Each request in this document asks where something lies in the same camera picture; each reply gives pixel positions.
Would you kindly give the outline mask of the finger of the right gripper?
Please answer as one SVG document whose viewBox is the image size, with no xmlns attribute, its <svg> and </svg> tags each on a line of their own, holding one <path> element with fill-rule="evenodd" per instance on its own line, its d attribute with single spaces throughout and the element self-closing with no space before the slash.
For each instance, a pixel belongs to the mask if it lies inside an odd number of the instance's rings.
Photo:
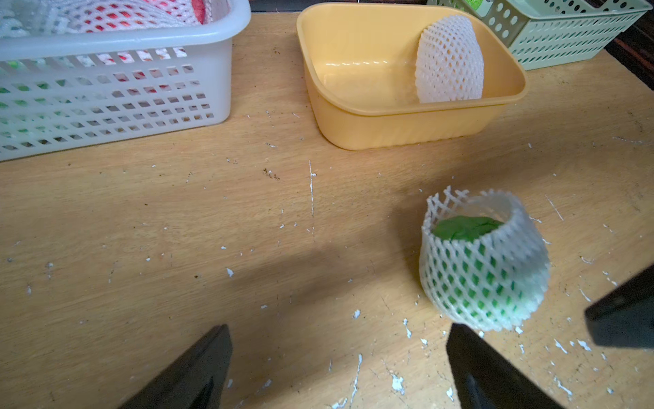
<svg viewBox="0 0 654 409">
<path fill-rule="evenodd" d="M 599 346 L 653 349 L 653 266 L 593 303 L 584 318 Z"/>
</svg>

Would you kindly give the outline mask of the white foam net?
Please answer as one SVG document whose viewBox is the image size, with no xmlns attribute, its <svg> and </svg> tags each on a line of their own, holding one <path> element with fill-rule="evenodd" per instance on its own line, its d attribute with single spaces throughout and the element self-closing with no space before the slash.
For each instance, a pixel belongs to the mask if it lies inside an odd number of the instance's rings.
<svg viewBox="0 0 654 409">
<path fill-rule="evenodd" d="M 485 63 L 468 17 L 450 15 L 423 30 L 417 48 L 416 89 L 419 102 L 480 99 Z"/>
<path fill-rule="evenodd" d="M 500 228 L 473 242 L 441 240 L 435 223 L 487 216 Z M 513 329 L 538 310 L 551 263 L 545 241 L 520 200 L 504 191 L 472 195 L 447 187 L 427 199 L 419 276 L 427 297 L 456 323 L 484 332 Z"/>
</svg>

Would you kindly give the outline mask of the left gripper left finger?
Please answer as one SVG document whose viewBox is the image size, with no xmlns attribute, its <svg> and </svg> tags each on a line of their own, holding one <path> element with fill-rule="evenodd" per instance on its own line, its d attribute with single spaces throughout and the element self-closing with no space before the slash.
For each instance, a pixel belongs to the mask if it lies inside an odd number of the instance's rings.
<svg viewBox="0 0 654 409">
<path fill-rule="evenodd" d="M 232 352 L 228 326 L 217 325 L 122 407 L 218 408 Z"/>
</svg>

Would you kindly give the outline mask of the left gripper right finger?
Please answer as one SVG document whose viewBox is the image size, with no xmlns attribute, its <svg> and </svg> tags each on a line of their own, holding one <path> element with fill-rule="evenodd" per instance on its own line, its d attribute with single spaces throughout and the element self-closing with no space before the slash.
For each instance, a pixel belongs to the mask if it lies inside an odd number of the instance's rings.
<svg viewBox="0 0 654 409">
<path fill-rule="evenodd" d="M 560 408 L 467 325 L 454 324 L 446 352 L 462 408 Z"/>
</svg>

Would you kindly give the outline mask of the green apple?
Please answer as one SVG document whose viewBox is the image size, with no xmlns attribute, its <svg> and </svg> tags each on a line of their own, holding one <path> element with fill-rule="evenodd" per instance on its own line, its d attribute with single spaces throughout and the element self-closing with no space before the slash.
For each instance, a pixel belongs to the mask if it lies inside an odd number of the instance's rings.
<svg viewBox="0 0 654 409">
<path fill-rule="evenodd" d="M 455 216 L 435 223 L 431 233 L 441 240 L 473 242 L 502 225 L 503 222 L 487 216 Z"/>
<path fill-rule="evenodd" d="M 466 0 L 466 3 L 478 14 L 486 15 L 492 7 L 493 0 Z"/>
</svg>

